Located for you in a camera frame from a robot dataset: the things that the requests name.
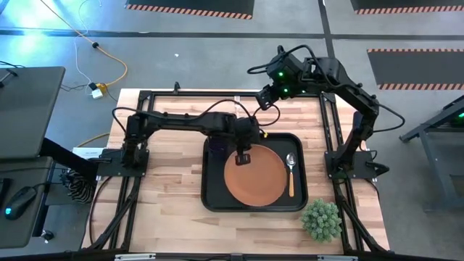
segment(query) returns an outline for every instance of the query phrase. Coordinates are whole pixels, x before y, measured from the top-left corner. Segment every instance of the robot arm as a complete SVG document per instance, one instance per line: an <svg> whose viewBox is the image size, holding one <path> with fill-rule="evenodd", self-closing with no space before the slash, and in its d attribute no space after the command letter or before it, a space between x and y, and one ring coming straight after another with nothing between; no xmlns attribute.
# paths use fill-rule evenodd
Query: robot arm
<svg viewBox="0 0 464 261"><path fill-rule="evenodd" d="M236 164L250 163L249 154L244 153L251 144L260 142L260 129L256 117L237 118L225 112L205 112L199 116L177 115L167 112L137 111L128 117L123 144L123 166L135 167L146 151L148 138L158 130L198 131L206 136L224 138L235 144Z"/></svg>
<svg viewBox="0 0 464 261"><path fill-rule="evenodd" d="M303 62L292 54L300 48L306 48L311 53L311 57ZM266 72L273 80L272 85L267 85L256 95L263 110L267 110L279 99L322 92L337 94L357 110L353 116L353 128L345 144L337 149L332 164L340 170L352 170L357 148L362 141L373 134L379 108L376 96L366 93L361 88L362 84L354 83L339 60L328 57L316 58L308 46L298 46L288 52L279 46L278 55L269 64L263 66L265 71L261 72ZM261 73L254 72L261 67L251 68L248 73Z"/></svg>

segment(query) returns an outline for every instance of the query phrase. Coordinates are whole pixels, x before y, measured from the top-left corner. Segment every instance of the orange striped border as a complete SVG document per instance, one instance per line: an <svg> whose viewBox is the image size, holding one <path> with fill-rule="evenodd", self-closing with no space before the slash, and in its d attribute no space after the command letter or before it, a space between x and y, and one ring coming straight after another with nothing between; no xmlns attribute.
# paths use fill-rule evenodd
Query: orange striped border
<svg viewBox="0 0 464 261"><path fill-rule="evenodd" d="M463 11L464 6L441 6L441 7L399 7L399 8L372 8L355 10L356 15L377 15L377 14L404 14L416 12L453 12Z"/></svg>
<svg viewBox="0 0 464 261"><path fill-rule="evenodd" d="M173 14L200 15L200 16L236 18L236 19L245 19L245 20L250 20L253 18L251 14L239 14L239 13L232 13L232 12L216 12L216 11L185 9L185 8L175 8L175 7L154 7L154 6L143 5L143 4L126 4L125 8L129 10L167 12L167 13L173 13Z"/></svg>
<svg viewBox="0 0 464 261"><path fill-rule="evenodd" d="M377 87L385 91L456 91L464 90L464 83L384 83Z"/></svg>
<svg viewBox="0 0 464 261"><path fill-rule="evenodd" d="M371 52L385 52L385 51L408 51L408 52L437 52L437 51L442 51L442 52L463 52L464 49L449 49L449 48L435 48L435 49L368 49L368 53L371 53Z"/></svg>

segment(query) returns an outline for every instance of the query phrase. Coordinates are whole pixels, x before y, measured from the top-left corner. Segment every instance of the succulent plant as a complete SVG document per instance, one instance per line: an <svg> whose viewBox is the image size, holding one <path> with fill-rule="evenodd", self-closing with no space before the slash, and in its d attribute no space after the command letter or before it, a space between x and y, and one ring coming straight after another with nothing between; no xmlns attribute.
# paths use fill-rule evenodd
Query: succulent plant
<svg viewBox="0 0 464 261"><path fill-rule="evenodd" d="M317 242L330 242L341 233L339 209L334 203L316 199L302 213L303 228Z"/></svg>

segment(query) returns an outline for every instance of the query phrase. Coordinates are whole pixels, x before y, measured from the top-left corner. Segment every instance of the gray floor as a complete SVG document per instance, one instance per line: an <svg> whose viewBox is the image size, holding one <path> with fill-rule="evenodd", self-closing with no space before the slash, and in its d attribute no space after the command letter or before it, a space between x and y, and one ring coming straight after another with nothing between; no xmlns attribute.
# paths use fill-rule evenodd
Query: gray floor
<svg viewBox="0 0 464 261"><path fill-rule="evenodd" d="M56 0L53 8L77 28L81 1ZM125 0L91 0L82 8L82 18L90 30L169 33L286 33L323 34L318 0L256 0L251 21L160 14L123 9ZM464 34L464 12L424 14L356 15L349 0L325 0L329 25L336 34L371 35L458 35ZM0 29L45 28L67 30L59 19L36 0L10 1L0 14ZM279 44L287 49L309 44L317 55L327 55L323 39L296 38L96 38L110 53L129 66L127 78L111 88L117 96L121 88L172 88L175 81L184 88L261 88L268 79L247 75L252 65L268 62ZM121 66L95 52L78 39L80 67L92 80L116 78ZM423 204L439 196L419 140L402 144L398 136L435 115L462 91L380 91L376 87L366 49L370 48L463 48L464 41L333 41L335 55L350 77L363 82L377 94L382 104L405 116L404 127L374 135L371 149L378 150L378 162L389 173L379 178L381 206L391 249L415 254L461 260L464 257L464 215L462 211L426 214ZM75 69L73 37L47 37L39 31L26 36L0 36L0 60L24 66L67 68L64 83L83 84L86 79ZM81 141L109 131L110 111L115 102L108 97L93 100L83 91L60 91L47 136L68 149ZM396 125L398 119L382 111L376 128ZM104 146L105 140L93 146ZM63 198L57 189L51 196ZM61 252L77 249L85 228L87 206L63 199L51 209L46 229L57 235L45 245L32 240L24 249L3 249L0 256Z"/></svg>

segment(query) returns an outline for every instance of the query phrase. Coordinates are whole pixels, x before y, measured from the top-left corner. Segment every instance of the spoon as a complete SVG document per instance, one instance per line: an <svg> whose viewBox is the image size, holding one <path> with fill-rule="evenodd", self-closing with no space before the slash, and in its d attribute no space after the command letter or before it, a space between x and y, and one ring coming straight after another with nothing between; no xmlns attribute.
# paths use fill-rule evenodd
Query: spoon
<svg viewBox="0 0 464 261"><path fill-rule="evenodd" d="M295 166L295 164L297 163L297 160L295 159L295 154L291 152L288 153L285 161L287 163L287 166L289 166L289 169L290 169L289 196L293 197L295 193L294 193L294 188L293 188L293 172L291 170L293 169L293 166Z"/></svg>

